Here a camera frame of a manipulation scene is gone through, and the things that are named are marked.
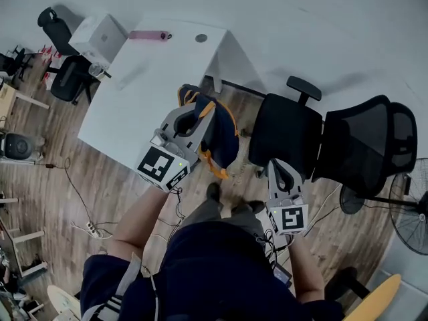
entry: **pink object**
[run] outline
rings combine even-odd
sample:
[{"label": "pink object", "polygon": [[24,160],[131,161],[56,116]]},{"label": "pink object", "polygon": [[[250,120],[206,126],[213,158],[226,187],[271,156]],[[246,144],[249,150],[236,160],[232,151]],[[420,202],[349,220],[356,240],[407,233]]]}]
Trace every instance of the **pink object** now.
[{"label": "pink object", "polygon": [[167,41],[173,35],[168,31],[131,31],[129,39],[151,39],[159,41]]}]

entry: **white box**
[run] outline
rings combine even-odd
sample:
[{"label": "white box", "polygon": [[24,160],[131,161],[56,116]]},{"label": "white box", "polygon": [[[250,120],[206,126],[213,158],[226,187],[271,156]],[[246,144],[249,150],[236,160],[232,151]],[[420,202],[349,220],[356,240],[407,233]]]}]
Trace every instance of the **white box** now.
[{"label": "white box", "polygon": [[87,17],[74,32],[69,44],[91,63],[107,69],[126,41],[126,36],[109,14]]}]

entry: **black office chair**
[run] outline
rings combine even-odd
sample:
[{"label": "black office chair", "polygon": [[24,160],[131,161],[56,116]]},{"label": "black office chair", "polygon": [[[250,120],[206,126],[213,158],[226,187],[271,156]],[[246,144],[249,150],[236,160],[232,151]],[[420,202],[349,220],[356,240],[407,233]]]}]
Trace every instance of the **black office chair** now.
[{"label": "black office chair", "polygon": [[91,103],[90,86],[96,82],[89,73],[91,63],[68,43],[72,33],[66,22],[57,17],[55,11],[48,7],[41,12],[37,24],[43,28],[53,45],[63,56],[69,56],[60,69],[48,68],[47,72],[56,73],[51,93],[60,100],[77,104],[80,94],[85,91]]},{"label": "black office chair", "polygon": [[40,13],[37,24],[43,28],[60,54],[63,56],[79,56],[79,53],[68,43],[72,33],[66,22],[58,18],[51,7]]},{"label": "black office chair", "polygon": [[16,57],[8,57],[0,53],[0,72],[5,72],[8,76],[14,76],[17,72],[19,72],[18,78],[23,81],[24,71],[27,68],[32,68],[31,65],[28,64],[30,59],[33,57],[30,55],[25,62],[25,49],[16,52]]},{"label": "black office chair", "polygon": [[304,105],[309,97],[319,101],[321,91],[293,76],[287,85],[302,93],[299,102],[266,96],[251,136],[250,162],[265,167],[277,158],[303,180],[326,177],[342,183],[340,204],[345,213],[359,211],[365,199],[393,201],[376,195],[388,176],[409,173],[415,166],[413,113],[386,96],[376,96],[358,106],[328,112],[321,134],[321,115]]}]

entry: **desk leg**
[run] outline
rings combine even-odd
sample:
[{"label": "desk leg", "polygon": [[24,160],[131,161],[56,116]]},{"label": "desk leg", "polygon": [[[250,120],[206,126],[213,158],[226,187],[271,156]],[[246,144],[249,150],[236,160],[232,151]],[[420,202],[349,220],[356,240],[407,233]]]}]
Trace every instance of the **desk leg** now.
[{"label": "desk leg", "polygon": [[45,305],[42,303],[42,304],[39,304],[37,307],[35,307],[34,309],[31,309],[29,312],[28,312],[28,314],[31,316],[31,319],[34,321],[37,321],[37,318],[35,318],[34,317],[34,314],[36,313],[36,312],[38,312],[39,310],[41,310],[43,307],[44,307]]},{"label": "desk leg", "polygon": [[38,237],[41,237],[42,235],[45,235],[45,231],[38,231],[26,235],[22,235],[21,237],[13,238],[13,243],[23,243],[24,241],[35,239]]},{"label": "desk leg", "polygon": [[221,93],[221,90],[223,89],[223,84],[221,83],[220,78],[220,62],[218,53],[214,55],[213,61],[211,62],[211,69],[213,72],[214,91],[216,91],[217,93]]},{"label": "desk leg", "polygon": [[47,263],[44,261],[43,263],[41,263],[39,265],[33,266],[32,268],[25,270],[22,273],[22,277],[28,276],[29,274],[32,274],[33,272],[36,272],[36,271],[39,271],[39,270],[45,269],[45,268],[47,268]]},{"label": "desk leg", "polygon": [[33,98],[29,98],[28,96],[26,96],[24,94],[21,94],[20,92],[15,92],[15,95],[16,95],[17,98],[20,98],[20,99],[22,99],[24,101],[27,101],[30,104],[35,104],[35,105],[37,105],[39,107],[42,107],[42,108],[45,108],[47,110],[49,109],[49,105],[44,104],[43,102],[34,100]]},{"label": "desk leg", "polygon": [[7,159],[5,157],[0,158],[0,163],[21,164],[21,165],[34,165],[35,164],[35,162],[33,160],[13,160],[13,159]]},{"label": "desk leg", "polygon": [[18,202],[18,199],[16,197],[12,199],[0,199],[0,203],[12,203],[12,202]]}]

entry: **orange strap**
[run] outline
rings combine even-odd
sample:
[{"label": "orange strap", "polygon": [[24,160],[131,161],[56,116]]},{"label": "orange strap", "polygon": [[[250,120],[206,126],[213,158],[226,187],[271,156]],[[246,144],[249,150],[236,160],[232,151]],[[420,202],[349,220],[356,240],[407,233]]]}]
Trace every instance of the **orange strap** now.
[{"label": "orange strap", "polygon": [[201,150],[201,147],[199,147],[199,152],[201,153],[201,156],[207,160],[207,164],[209,166],[209,170],[215,175],[217,176],[219,179],[228,179],[229,176],[227,175],[226,169],[218,169],[214,164],[213,161],[211,159],[211,151],[210,150],[206,150],[205,152],[203,152]]},{"label": "orange strap", "polygon": [[191,104],[198,94],[199,94],[199,92],[194,93],[192,98],[189,101],[186,101],[185,103]]},{"label": "orange strap", "polygon": [[217,102],[222,105],[226,111],[229,113],[230,117],[232,118],[233,121],[233,125],[235,126],[235,136],[238,136],[239,132],[238,132],[238,127],[236,127],[236,121],[235,121],[235,117],[233,116],[232,112],[230,111],[229,107],[227,107],[224,103],[222,103],[222,101],[217,100]]},{"label": "orange strap", "polygon": [[209,113],[209,111],[212,110],[213,108],[215,108],[215,102],[210,101],[208,105],[206,105],[205,108],[202,110],[202,112],[199,114],[199,119],[206,116]]},{"label": "orange strap", "polygon": [[183,86],[181,86],[179,88],[179,90],[177,90],[177,97],[179,98],[179,106],[181,107],[181,99],[180,99],[180,91],[183,89]]}]

